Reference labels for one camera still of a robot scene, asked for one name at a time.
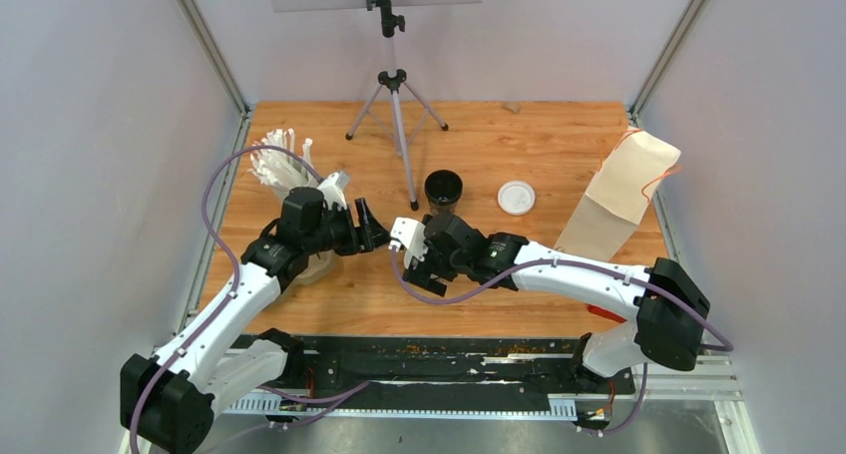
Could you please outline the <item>black paper cup stack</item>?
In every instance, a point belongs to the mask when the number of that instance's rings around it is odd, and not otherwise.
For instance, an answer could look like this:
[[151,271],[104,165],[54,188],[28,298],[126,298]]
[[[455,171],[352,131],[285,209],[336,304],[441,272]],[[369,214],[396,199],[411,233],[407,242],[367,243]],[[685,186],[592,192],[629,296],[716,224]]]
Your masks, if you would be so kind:
[[463,194],[461,177],[450,170],[430,173],[424,182],[424,194],[429,205],[429,214],[453,214]]

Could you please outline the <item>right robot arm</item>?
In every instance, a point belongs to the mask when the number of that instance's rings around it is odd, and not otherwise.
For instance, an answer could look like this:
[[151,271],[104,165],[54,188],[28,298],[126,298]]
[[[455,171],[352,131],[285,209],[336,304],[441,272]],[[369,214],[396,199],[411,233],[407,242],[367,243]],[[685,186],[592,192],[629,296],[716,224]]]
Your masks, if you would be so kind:
[[620,325],[580,337],[569,367],[583,391],[642,363],[690,371],[703,347],[710,303],[672,259],[651,266],[593,260],[522,235],[483,234],[450,213],[396,219],[389,248],[401,287],[428,304],[505,288],[561,295],[620,317]]

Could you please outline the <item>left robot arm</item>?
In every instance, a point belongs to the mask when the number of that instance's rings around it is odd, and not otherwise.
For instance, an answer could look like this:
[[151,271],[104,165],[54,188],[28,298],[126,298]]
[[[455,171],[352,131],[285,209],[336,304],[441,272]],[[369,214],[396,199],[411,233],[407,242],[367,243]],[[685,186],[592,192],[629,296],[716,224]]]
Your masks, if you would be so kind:
[[274,381],[297,385],[305,374],[303,342],[270,328],[241,354],[226,352],[250,322],[283,296],[310,258],[372,252],[389,232],[364,198],[332,203],[317,188],[295,188],[236,260],[233,274],[206,308],[150,357],[132,355],[120,371],[120,422],[169,453],[194,453],[221,412]]

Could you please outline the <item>kraft paper takeout bag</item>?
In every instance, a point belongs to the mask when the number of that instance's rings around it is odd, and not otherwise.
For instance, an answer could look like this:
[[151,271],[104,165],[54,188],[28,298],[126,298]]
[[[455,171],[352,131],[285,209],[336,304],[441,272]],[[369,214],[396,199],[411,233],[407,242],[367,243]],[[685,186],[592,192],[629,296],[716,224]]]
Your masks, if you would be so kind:
[[611,260],[638,229],[662,181],[678,170],[681,151],[643,129],[625,130],[601,160],[554,248]]

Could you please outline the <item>pulp cup carrier tray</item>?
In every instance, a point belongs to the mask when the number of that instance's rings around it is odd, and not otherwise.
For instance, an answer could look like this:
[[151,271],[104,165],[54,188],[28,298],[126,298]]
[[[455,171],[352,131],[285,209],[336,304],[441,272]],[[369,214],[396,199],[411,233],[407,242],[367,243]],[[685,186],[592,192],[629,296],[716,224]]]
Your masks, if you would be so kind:
[[324,251],[312,255],[308,259],[306,269],[291,282],[291,286],[313,284],[329,275],[337,262],[337,255],[332,251]]

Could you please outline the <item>bundle of wrapped straws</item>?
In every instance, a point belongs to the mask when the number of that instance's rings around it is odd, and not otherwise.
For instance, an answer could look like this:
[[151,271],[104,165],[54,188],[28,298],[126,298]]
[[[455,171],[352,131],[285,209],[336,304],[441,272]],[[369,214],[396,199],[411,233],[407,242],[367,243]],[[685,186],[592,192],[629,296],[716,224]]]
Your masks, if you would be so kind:
[[296,141],[295,130],[274,129],[267,132],[265,137],[255,146],[276,146],[293,152],[294,156],[275,150],[257,150],[250,153],[252,168],[250,172],[267,186],[282,202],[289,192],[298,187],[316,188],[319,180],[310,171],[313,169],[311,148],[313,140],[305,138],[301,144]]

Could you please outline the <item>silver tripod stand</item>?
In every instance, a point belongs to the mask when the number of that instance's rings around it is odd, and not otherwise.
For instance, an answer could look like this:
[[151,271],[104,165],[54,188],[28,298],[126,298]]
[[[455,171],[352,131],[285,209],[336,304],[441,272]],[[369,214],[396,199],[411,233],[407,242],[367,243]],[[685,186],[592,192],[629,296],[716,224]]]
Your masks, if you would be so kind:
[[[411,160],[408,149],[409,139],[416,135],[427,116],[432,118],[444,132],[449,130],[449,124],[437,113],[427,99],[409,84],[407,81],[407,72],[398,67],[394,37],[397,31],[405,31],[405,18],[394,12],[392,0],[365,0],[365,8],[367,11],[377,10],[379,12],[381,34],[385,41],[388,59],[387,69],[377,75],[378,85],[366,99],[361,111],[355,118],[350,129],[346,132],[345,139],[347,141],[353,140],[356,131],[366,116],[370,116],[392,137],[395,149],[403,162],[409,193],[409,205],[411,210],[416,212],[420,209],[420,202],[415,190],[415,183],[411,169]],[[405,88],[424,109],[424,114],[422,115],[418,126],[412,132],[410,138],[406,136],[400,101],[400,92],[403,88]],[[386,90],[389,93],[389,105],[392,120],[391,130],[388,130],[378,117],[371,113],[371,107],[382,90]]]

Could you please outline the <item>red grid block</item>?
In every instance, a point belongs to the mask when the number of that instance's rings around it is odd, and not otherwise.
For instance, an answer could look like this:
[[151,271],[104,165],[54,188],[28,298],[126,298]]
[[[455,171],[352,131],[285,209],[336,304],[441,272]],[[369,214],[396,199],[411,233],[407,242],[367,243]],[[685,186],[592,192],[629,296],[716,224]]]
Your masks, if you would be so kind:
[[617,323],[624,323],[626,321],[624,317],[592,304],[588,305],[588,312]]

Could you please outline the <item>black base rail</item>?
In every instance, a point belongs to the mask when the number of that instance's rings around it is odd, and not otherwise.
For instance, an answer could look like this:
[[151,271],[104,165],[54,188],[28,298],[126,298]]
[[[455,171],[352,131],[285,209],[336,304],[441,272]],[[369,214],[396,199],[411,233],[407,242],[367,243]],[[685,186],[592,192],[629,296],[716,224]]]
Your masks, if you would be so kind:
[[540,414],[555,398],[604,405],[646,399],[636,367],[609,380],[587,379],[573,365],[573,338],[303,335],[291,374],[262,393],[332,401],[342,408],[397,414]]

